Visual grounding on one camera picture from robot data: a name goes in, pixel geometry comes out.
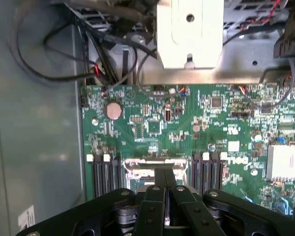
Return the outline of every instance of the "green circuit board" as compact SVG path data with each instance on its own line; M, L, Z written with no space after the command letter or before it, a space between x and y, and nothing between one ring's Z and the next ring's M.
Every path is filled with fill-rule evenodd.
M105 96L102 86L83 87L86 158L119 162L116 168L98 167L88 158L88 200L97 196L94 189L101 179L94 172L99 171L110 182L101 189L122 186L137 191L153 184L148 170L155 167L176 168L178 184L192 186L199 181L192 178L196 156L221 161L222 190L275 211L281 208L282 212L284 205L284 214L292 215L295 178L270 180L266 171L268 146L295 142L295 88L273 109L266 105L278 101L285 86L269 83L243 88L265 108L254 108L235 85L143 86L146 93L137 86L119 86ZM116 176L117 182L105 172L109 168L107 173Z

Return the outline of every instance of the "red wire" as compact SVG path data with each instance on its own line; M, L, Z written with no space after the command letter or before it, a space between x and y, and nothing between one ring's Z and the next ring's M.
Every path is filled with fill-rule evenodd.
M98 65L96 64L94 66L94 68L95 68L96 75L99 76L99 68L98 68Z
M280 3L281 0L276 0L273 4L273 8L270 12L270 14L268 15L267 18L263 18L263 19L259 19L259 20L248 20L247 23L249 24L265 24L268 23L271 19L271 17L273 16L276 7L278 6L278 4ZM241 26L241 30L245 29L247 25L243 25Z

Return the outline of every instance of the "motherboard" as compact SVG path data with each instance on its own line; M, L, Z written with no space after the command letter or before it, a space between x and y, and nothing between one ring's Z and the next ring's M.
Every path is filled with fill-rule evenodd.
M215 188L286 216L295 214L295 87L252 85L82 88L88 200L154 184L172 168L178 184ZM243 96L261 105L258 109Z

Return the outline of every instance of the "label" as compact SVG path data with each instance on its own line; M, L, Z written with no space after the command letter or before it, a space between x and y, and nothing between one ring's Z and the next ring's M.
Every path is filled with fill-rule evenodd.
M20 231L29 228L35 224L34 205L31 205L28 209L22 212L18 216L18 223Z

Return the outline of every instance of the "heatsink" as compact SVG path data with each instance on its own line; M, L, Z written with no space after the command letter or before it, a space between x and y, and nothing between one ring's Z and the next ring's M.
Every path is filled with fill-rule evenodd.
M295 180L295 145L268 147L266 178L272 181Z

